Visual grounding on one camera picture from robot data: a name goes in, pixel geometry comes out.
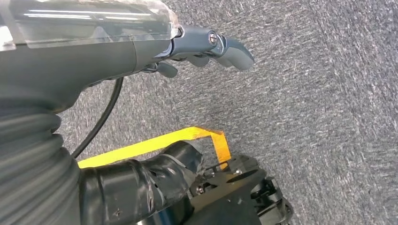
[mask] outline black plastic part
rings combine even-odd
[[[238,156],[206,169],[190,188],[195,208],[184,225],[287,225],[293,208],[252,157]]]
[[[91,143],[91,141],[95,138],[95,136],[101,130],[102,126],[104,126],[104,124],[107,121],[108,117],[112,113],[113,108],[115,107],[117,99],[119,98],[120,91],[122,90],[122,86],[123,86],[123,79],[124,78],[121,77],[121,78],[116,80],[115,87],[113,89],[113,92],[112,92],[111,98],[109,100],[109,103],[108,103],[107,107],[105,108],[105,111],[102,113],[100,119],[95,124],[94,128],[89,132],[87,137],[72,152],[71,156],[73,158],[77,158],[84,151],[84,149]]]
[[[202,155],[181,141],[143,162],[83,169],[81,224],[136,223],[175,204],[193,183],[201,161]]]
[[[178,74],[178,70],[168,62],[159,62],[157,72],[168,78],[173,78]]]

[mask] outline gray plastic housing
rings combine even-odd
[[[113,32],[113,35],[96,36],[94,44],[91,42],[92,35],[81,39],[71,37],[77,33],[73,29],[65,31],[62,36],[68,37],[68,34],[72,34],[70,39],[46,39],[49,33],[57,32],[51,29],[30,30],[29,27],[34,27],[38,21],[30,20],[32,18],[22,21],[22,18],[17,17],[21,14],[20,10],[36,10],[31,13],[37,13],[37,10],[55,10],[54,4],[60,2],[64,4],[85,1],[0,1],[0,30],[3,32],[0,33],[0,224],[118,225],[123,224],[122,221],[137,222],[142,219],[141,216],[150,215],[162,209],[170,200],[183,196],[189,182],[195,177],[195,171],[181,166],[183,164],[178,162],[177,157],[173,160],[165,156],[153,159],[156,160],[156,165],[130,162],[132,165],[125,166],[124,163],[81,171],[76,160],[62,147],[62,137],[54,134],[61,123],[61,119],[55,114],[70,108],[87,87],[103,80],[137,73],[148,64],[162,61],[155,56],[170,46],[172,24],[164,23],[164,16],[154,15],[155,21],[150,23],[155,23],[154,30],[165,28],[165,35],[156,37],[150,34],[152,38],[140,36],[139,39],[130,35],[117,39],[120,27],[131,24],[127,21],[102,23],[100,27],[107,34]],[[111,3],[117,1],[108,2],[108,5],[101,1],[97,3],[106,8],[115,8]],[[45,4],[52,5],[46,9],[43,7]],[[70,9],[63,6],[57,10]],[[40,23],[54,22],[54,18],[50,18],[50,21],[39,19]],[[174,168],[176,174],[183,173],[186,176],[175,177],[172,189],[165,185],[161,187],[163,195],[169,196],[169,199],[156,201],[156,205],[151,206],[148,205],[150,202],[136,201],[135,196],[139,193],[150,193],[148,187],[154,186],[156,182],[159,187],[164,183],[153,177],[147,168],[155,166],[158,173],[164,171],[165,179],[172,177],[167,173],[168,168],[162,167],[161,162]],[[101,184],[105,180],[118,180],[118,184]],[[138,180],[144,186],[134,185],[133,180]],[[112,200],[115,195],[120,196],[119,201],[106,201]],[[98,213],[90,214],[87,210],[96,208],[96,204],[99,204],[97,200],[100,199],[104,200],[104,205],[112,203],[114,207],[128,206],[133,212],[130,215],[124,214],[124,220],[110,220],[114,212],[109,214],[101,207]],[[145,207],[148,210],[146,214],[142,214]]]

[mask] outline yellow strap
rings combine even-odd
[[[108,165],[117,161],[165,148],[170,144],[180,140],[195,140],[207,136],[210,136],[213,140],[215,152],[220,163],[231,159],[230,150],[228,149],[228,143],[224,132],[200,127],[188,127],[82,160],[78,164],[80,168]]]

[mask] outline screw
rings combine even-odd
[[[217,35],[215,33],[213,33],[213,32],[210,33],[209,34],[209,42],[210,42],[210,44],[216,45],[217,41],[218,41]]]
[[[197,193],[197,194],[201,195],[201,194],[203,194],[204,192],[205,192],[205,191],[203,190],[202,187],[197,187],[197,188],[196,188],[196,193]]]

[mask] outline black hose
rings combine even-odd
[[[72,153],[73,158],[77,158],[85,150],[85,148],[91,143],[91,141],[95,138],[95,136],[98,134],[98,132],[101,130],[102,126],[105,124],[108,117],[110,116],[110,114],[117,102],[117,99],[119,98],[122,86],[123,86],[123,77],[116,80],[111,99],[109,100],[109,103],[108,103],[105,111],[102,113],[101,118],[98,120],[97,124],[95,124],[94,128],[89,132],[87,137],[73,151],[73,153]]]

